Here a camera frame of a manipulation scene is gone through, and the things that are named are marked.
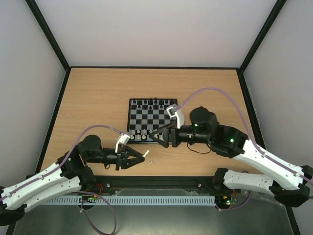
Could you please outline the white king piece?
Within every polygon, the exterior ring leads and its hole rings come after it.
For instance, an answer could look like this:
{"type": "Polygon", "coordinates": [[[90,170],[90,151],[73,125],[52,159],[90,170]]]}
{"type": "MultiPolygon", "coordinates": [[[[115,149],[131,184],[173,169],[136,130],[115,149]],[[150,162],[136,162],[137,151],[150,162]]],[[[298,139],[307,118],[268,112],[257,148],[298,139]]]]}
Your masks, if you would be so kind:
{"type": "Polygon", "coordinates": [[[147,150],[143,155],[142,155],[142,157],[146,157],[148,154],[149,154],[149,152],[150,152],[150,150],[147,150]]]}

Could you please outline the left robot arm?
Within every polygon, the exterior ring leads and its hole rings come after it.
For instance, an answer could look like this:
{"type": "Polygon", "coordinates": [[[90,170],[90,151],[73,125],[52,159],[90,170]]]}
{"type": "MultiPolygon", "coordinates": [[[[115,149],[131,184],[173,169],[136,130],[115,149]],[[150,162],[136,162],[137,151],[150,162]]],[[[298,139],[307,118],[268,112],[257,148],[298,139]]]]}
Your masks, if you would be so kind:
{"type": "Polygon", "coordinates": [[[78,191],[90,191],[96,178],[89,163],[128,169],[145,160],[146,154],[127,146],[122,135],[115,148],[103,148],[97,135],[88,135],[45,170],[10,187],[0,189],[0,224],[14,223],[50,199],[78,191]]]}

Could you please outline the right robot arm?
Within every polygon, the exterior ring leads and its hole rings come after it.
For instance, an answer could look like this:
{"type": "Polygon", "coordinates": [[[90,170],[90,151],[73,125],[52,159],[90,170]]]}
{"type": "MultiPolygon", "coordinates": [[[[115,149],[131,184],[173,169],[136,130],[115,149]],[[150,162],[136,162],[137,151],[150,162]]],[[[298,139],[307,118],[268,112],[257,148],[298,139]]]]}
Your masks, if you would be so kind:
{"type": "Polygon", "coordinates": [[[174,111],[174,108],[175,105],[168,107],[167,113],[176,121],[149,133],[153,141],[165,148],[178,147],[181,143],[206,144],[217,155],[244,162],[261,172],[249,174],[218,168],[212,180],[215,190],[243,189],[264,193],[294,208],[308,201],[310,188],[306,184],[313,177],[312,167],[296,166],[279,159],[244,132],[219,124],[216,115],[202,106],[191,111],[191,125],[185,125],[182,112],[174,111]]]}

